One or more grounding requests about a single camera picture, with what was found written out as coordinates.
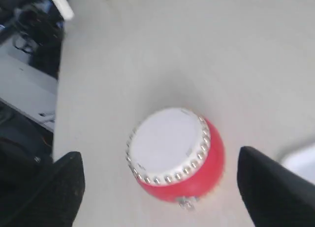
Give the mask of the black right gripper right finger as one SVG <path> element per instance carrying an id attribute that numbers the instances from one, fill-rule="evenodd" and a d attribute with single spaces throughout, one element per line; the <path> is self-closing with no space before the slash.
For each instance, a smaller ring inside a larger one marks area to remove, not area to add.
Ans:
<path id="1" fill-rule="evenodd" d="M 237 185 L 256 227 L 315 225 L 315 186 L 253 147 L 240 149 Z"/>

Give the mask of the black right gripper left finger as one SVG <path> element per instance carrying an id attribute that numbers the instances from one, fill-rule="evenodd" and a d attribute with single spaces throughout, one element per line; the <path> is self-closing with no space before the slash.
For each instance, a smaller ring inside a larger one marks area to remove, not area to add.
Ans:
<path id="1" fill-rule="evenodd" d="M 0 199 L 2 227 L 70 227 L 85 192 L 81 153 L 69 152 Z"/>

